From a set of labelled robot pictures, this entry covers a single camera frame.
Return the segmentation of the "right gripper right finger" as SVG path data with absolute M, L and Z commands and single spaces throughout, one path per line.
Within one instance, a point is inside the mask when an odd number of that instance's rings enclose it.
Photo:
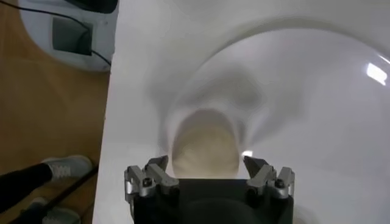
M 269 192 L 273 198 L 294 196 L 295 173 L 292 168 L 282 167 L 277 172 L 264 159 L 244 156 L 243 161 L 250 176 L 246 183 L 257 195 Z

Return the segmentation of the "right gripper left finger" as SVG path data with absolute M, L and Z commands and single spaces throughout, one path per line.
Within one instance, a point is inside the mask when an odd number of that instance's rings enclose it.
M 150 159 L 141 169 L 128 166 L 124 171 L 125 200 L 128 203 L 136 197 L 152 197 L 157 189 L 163 195 L 176 197 L 179 194 L 179 180 L 170 177 L 166 172 L 168 155 Z

